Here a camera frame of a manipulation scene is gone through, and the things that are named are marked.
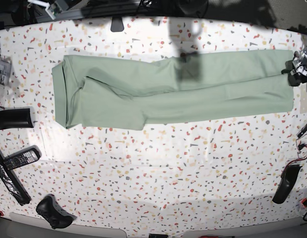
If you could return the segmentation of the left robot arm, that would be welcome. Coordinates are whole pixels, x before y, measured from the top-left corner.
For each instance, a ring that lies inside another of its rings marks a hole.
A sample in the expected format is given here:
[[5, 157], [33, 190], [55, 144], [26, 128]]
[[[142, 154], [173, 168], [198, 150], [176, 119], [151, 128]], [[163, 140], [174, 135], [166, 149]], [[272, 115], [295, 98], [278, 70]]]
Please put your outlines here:
[[303, 48], [294, 52], [291, 60], [285, 62], [282, 74], [288, 76], [289, 85], [298, 87], [307, 83], [307, 35], [302, 36]]

